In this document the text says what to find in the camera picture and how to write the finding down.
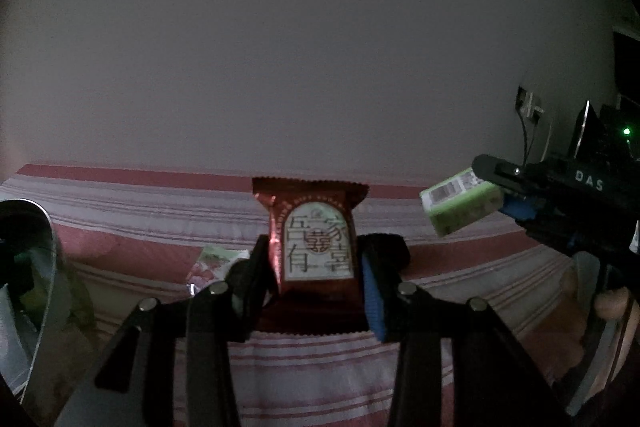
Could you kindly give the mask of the right hand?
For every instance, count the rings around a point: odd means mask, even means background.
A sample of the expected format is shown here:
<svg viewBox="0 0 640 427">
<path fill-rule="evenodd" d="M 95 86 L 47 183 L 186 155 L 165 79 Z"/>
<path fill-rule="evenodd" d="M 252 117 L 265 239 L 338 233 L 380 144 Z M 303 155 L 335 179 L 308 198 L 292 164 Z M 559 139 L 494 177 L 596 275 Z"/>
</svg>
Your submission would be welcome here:
<svg viewBox="0 0 640 427">
<path fill-rule="evenodd" d="M 594 377 L 588 397 L 604 389 L 605 372 L 613 369 L 620 373 L 634 341 L 639 339 L 639 306 L 631 308 L 629 322 L 622 325 L 629 297 L 626 287 L 614 291 L 596 291 L 597 274 L 571 265 L 560 280 L 560 300 L 555 309 L 525 339 L 524 346 L 544 374 L 549 385 L 566 384 L 575 375 L 575 369 L 588 357 L 588 347 L 597 344 L 589 340 L 591 322 L 614 324 L 613 341 L 622 340 L 622 351 L 617 363 L 613 362 L 615 349 L 608 347 Z"/>
</svg>

